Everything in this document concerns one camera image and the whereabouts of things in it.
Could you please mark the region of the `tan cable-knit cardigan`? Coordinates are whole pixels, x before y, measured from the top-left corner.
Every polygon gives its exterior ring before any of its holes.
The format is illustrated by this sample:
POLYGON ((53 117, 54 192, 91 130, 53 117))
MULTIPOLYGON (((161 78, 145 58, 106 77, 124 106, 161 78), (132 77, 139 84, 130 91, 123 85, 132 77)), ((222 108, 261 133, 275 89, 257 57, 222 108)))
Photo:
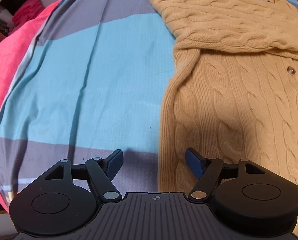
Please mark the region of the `tan cable-knit cardigan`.
POLYGON ((189 190, 185 150, 298 185, 298 9, 286 0, 150 0, 175 37, 158 189, 189 190))

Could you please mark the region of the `blue grey patterned bedsheet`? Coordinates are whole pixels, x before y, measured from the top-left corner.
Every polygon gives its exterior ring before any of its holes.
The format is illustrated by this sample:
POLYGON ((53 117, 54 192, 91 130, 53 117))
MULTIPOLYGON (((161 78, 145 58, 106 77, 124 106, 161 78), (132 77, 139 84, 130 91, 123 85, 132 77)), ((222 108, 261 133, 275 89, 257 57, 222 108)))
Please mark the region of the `blue grey patterned bedsheet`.
MULTIPOLYGON (((286 0, 298 9, 298 2, 286 0)), ((121 191, 158 189, 161 104, 175 37, 150 0, 62 0, 35 35, 0 110, 0 193, 60 159, 120 148, 121 191)))

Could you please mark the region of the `pink bed cover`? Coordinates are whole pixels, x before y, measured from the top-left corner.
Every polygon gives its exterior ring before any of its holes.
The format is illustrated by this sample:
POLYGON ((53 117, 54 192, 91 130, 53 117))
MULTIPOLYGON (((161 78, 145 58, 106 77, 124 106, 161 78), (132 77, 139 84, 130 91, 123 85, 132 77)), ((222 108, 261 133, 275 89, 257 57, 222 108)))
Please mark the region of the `pink bed cover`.
MULTIPOLYGON (((29 45, 60 2, 62 0, 48 5, 36 18, 26 22, 0 43, 0 110, 17 68, 23 60, 29 45)), ((7 201, 1 196, 1 193, 0 204, 3 212, 7 212, 7 201)))

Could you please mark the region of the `stack of pink towels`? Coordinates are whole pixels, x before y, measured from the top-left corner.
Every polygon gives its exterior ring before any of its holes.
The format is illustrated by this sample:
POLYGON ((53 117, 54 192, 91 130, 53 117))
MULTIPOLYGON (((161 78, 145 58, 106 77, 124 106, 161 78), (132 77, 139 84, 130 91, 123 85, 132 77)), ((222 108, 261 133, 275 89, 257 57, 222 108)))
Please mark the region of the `stack of pink towels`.
POLYGON ((14 28, 11 32, 15 32, 17 29, 22 27, 29 20, 36 18, 45 7, 43 6, 41 0, 28 0, 26 1, 18 10, 15 12, 12 22, 14 28))

